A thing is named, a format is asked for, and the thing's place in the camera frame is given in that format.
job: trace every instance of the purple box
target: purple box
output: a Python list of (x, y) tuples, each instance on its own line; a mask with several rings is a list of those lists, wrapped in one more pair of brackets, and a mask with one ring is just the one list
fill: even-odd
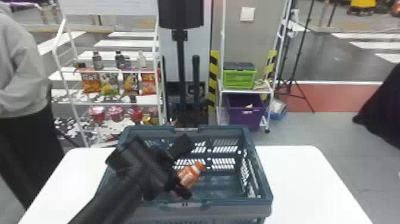
[(258, 131), (265, 107), (259, 94), (227, 94), (226, 102), (230, 125), (247, 125), (251, 132)]

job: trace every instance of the yellow and black striped tape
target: yellow and black striped tape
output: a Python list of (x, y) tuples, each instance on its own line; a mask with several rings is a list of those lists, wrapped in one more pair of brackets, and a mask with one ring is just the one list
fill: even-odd
[(210, 54), (210, 78), (208, 79), (208, 112), (215, 112), (215, 102), (218, 91), (218, 60), (219, 51), (211, 51)]

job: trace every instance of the orange bottle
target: orange bottle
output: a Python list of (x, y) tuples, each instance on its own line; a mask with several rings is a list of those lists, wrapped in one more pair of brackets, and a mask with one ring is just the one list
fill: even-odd
[(191, 166), (185, 166), (178, 172), (180, 183), (187, 188), (193, 186), (200, 177), (200, 173), (205, 170), (202, 163), (196, 162)]

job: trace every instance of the wall switch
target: wall switch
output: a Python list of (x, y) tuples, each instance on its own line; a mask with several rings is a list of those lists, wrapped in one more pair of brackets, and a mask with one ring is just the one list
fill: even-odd
[(254, 20), (254, 7), (242, 7), (242, 11), (240, 12), (240, 20), (241, 21), (253, 21)]

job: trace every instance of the shopping basket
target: shopping basket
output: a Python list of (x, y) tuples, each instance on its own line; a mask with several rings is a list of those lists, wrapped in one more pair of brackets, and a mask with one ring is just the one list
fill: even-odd
[[(263, 167), (245, 126), (201, 126), (178, 130), (169, 126), (129, 126), (118, 144), (128, 135), (139, 135), (148, 147), (169, 148), (182, 133), (196, 148), (176, 161), (174, 168), (200, 161), (206, 171), (191, 187), (189, 200), (173, 193), (143, 201), (126, 223), (140, 224), (222, 224), (262, 223), (271, 214), (273, 196)], [(99, 189), (114, 177), (107, 169)]]

